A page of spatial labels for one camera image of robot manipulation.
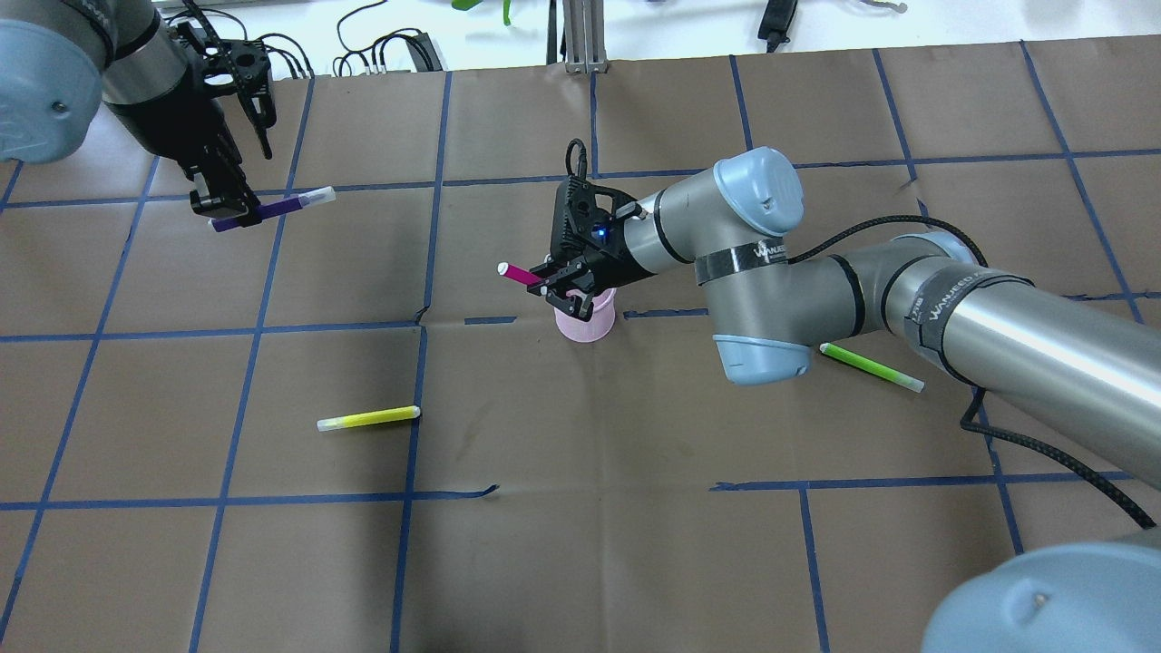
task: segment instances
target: black band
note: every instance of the black band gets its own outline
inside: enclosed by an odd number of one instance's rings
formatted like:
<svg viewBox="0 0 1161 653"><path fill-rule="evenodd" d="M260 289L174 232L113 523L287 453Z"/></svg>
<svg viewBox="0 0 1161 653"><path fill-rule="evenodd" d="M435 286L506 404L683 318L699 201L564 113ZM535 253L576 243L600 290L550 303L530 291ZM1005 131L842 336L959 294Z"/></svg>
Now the black band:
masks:
<svg viewBox="0 0 1161 653"><path fill-rule="evenodd" d="M120 62L121 59L124 59L129 55L132 55L134 52L144 48L145 44L149 43L149 40L153 38L153 35L157 34L157 30L160 28L161 28L161 14L153 12L153 20L150 21L149 27L145 28L145 30L142 31L139 35L137 35L137 38L134 38L129 43L125 43L121 48L117 48L117 51L113 55L113 60Z"/></svg>
<svg viewBox="0 0 1161 653"><path fill-rule="evenodd" d="M763 238L756 243L698 257L693 271L698 278L698 286L704 286L714 279L767 265L786 265L786 246L783 245L780 237Z"/></svg>
<svg viewBox="0 0 1161 653"><path fill-rule="evenodd" d="M997 284L1032 285L1023 277L968 264L949 265L932 274L920 286L910 313L903 317L903 330L911 347L920 356L943 367L953 379L974 386L975 383L957 372L944 356L944 332L956 307L965 297L973 290Z"/></svg>
<svg viewBox="0 0 1161 653"><path fill-rule="evenodd" d="M104 67L109 67L114 60L116 44L114 40L117 34L117 26L113 22L113 9L107 0L60 0L70 9L77 12L93 26L93 31L104 42Z"/></svg>
<svg viewBox="0 0 1161 653"><path fill-rule="evenodd" d="M693 261L677 253L677 250L675 250L673 245L670 244L669 238L665 237L665 229L663 229L661 225L661 199L664 194L665 191L662 189L661 192L657 193L657 199L654 200L654 227L657 228L657 239L661 241L661 246L665 247L665 251L669 252L669 256L673 257L673 260L679 260L686 265L690 265Z"/></svg>
<svg viewBox="0 0 1161 653"><path fill-rule="evenodd" d="M895 281L899 281L899 278L904 272L907 272L908 267L911 267L913 265L920 263L925 258L935 258L935 257L936 254L923 254L921 257L915 257L911 260L901 265L899 270L896 270L895 273L890 275L890 279L887 279L887 285L882 287L882 299L879 301L879 318L882 320L882 326L884 329L887 330L888 333L894 333L894 331L890 330L890 323L887 322L887 296L890 295L890 289L895 287Z"/></svg>
<svg viewBox="0 0 1161 653"><path fill-rule="evenodd" d="M846 282L851 285L851 294L854 295L854 329L851 330L851 337L858 336L863 332L863 324L866 322L867 309L866 299L863 296L863 285L859 284L859 275L851 267L851 264L843 257L838 254L830 254L830 258L835 259L838 267L843 268L843 274L846 275Z"/></svg>

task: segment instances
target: yellow marker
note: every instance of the yellow marker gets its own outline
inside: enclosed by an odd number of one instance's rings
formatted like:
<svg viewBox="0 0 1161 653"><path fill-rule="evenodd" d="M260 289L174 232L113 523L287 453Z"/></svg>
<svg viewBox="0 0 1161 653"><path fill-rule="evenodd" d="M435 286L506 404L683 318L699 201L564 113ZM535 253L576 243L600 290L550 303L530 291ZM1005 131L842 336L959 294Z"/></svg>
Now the yellow marker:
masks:
<svg viewBox="0 0 1161 653"><path fill-rule="evenodd" d="M352 426L369 426L372 424L383 424L385 422L402 422L419 417L418 406L405 406L403 408L389 408L387 410L375 410L373 412L360 412L359 415L347 415L345 417L331 417L319 419L319 431L334 431L338 429L349 429Z"/></svg>

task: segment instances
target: white floor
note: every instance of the white floor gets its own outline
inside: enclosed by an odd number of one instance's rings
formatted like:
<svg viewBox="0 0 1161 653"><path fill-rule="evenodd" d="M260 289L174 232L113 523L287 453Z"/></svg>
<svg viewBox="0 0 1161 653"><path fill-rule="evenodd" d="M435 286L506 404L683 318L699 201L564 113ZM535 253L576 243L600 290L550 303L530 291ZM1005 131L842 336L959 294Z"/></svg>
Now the white floor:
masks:
<svg viewBox="0 0 1161 653"><path fill-rule="evenodd" d="M214 6L244 20L251 36L282 31L297 38L323 73L342 53L334 23L368 1L258 0ZM756 35L765 5L766 0L606 0L608 58L763 52L765 43ZM800 0L791 42L781 50L1161 34L1158 0L911 0L907 5L908 10L899 14L858 0ZM512 0L511 27L503 24L500 6L502 0L484 0L470 12L457 12L449 0L392 0L346 21L342 34L349 45L363 46L395 29L418 27L432 35L450 70L543 64L548 0ZM225 27L229 21L216 23L223 27L223 36L238 31ZM391 44L390 51L391 67L411 66L402 43ZM288 77L281 62L275 64L275 76Z"/></svg>

